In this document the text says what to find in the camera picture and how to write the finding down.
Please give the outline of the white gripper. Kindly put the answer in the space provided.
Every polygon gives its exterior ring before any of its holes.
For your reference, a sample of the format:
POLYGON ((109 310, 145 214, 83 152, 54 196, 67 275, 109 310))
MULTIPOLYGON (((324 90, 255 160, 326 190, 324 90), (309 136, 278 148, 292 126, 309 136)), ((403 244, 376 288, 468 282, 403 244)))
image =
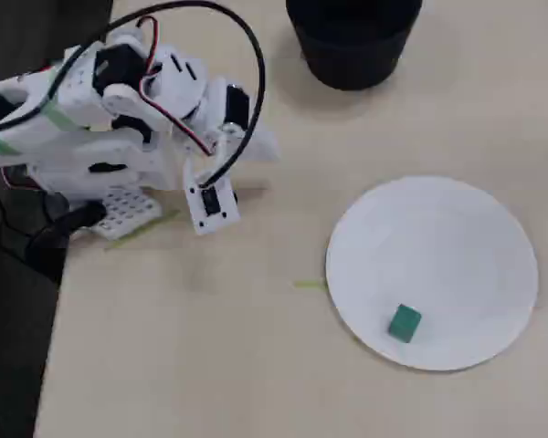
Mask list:
MULTIPOLYGON (((248 129, 251 100, 241 87, 218 77, 209 82, 205 102, 203 133, 207 138, 216 138, 213 171, 217 172, 233 155, 248 129)), ((279 160, 280 150, 275 135, 257 128, 244 150, 244 159, 252 162, 279 160)))

